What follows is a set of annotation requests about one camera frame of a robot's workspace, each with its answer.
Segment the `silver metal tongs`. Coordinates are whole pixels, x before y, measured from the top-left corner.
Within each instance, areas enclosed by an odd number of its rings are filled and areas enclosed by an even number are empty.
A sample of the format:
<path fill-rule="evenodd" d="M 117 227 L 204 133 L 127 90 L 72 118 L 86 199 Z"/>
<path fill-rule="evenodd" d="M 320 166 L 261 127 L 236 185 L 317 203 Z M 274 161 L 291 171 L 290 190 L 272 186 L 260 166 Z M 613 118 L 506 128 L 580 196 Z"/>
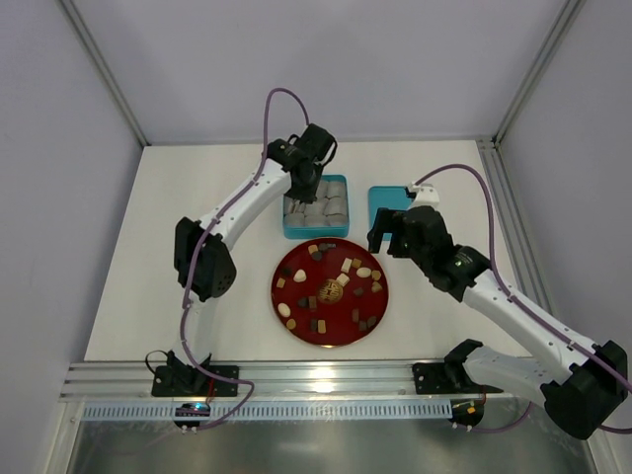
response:
<path fill-rule="evenodd" d="M 303 217 L 306 216 L 306 212 L 310 209 L 310 202 L 305 202 L 302 201 L 300 199 L 296 199 L 291 207 L 291 214 L 292 215 L 302 215 Z"/>

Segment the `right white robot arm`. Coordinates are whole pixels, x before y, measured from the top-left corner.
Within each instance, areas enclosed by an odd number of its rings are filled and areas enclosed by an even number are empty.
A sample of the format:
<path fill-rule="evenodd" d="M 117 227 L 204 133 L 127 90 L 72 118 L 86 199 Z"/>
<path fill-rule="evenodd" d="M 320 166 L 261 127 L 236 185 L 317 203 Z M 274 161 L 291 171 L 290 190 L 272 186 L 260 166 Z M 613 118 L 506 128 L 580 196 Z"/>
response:
<path fill-rule="evenodd" d="M 513 291 L 487 257 L 453 242 L 437 210 L 381 207 L 367 234 L 369 252 L 379 252 L 384 234 L 391 236 L 388 255 L 411 260 L 435 289 L 486 316 L 530 354 L 503 355 L 467 340 L 444 361 L 468 381 L 542 407 L 559 429 L 577 439 L 603 429 L 626 400 L 631 385 L 625 350 L 577 333 Z"/>

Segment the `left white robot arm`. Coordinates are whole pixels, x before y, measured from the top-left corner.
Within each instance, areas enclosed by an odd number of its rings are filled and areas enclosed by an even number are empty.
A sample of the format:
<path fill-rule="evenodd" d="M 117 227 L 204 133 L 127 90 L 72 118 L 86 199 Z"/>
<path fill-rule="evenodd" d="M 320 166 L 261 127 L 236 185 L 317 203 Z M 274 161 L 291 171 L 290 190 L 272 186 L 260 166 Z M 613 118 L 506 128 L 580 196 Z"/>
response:
<path fill-rule="evenodd" d="M 277 139 L 264 147 L 263 160 L 246 182 L 219 208 L 198 220 L 182 218 L 176 225 L 174 267 L 184 289 L 179 337 L 185 360 L 169 352 L 166 373 L 154 376 L 155 396 L 198 396 L 211 380 L 231 385 L 251 381 L 228 378 L 210 371 L 208 362 L 198 362 L 187 338 L 187 323 L 194 306 L 225 294 L 237 276 L 231 251 L 239 237 L 277 198 L 287 196 L 311 203 L 324 168 L 333 160 L 336 138 L 315 123 L 302 134 Z"/>

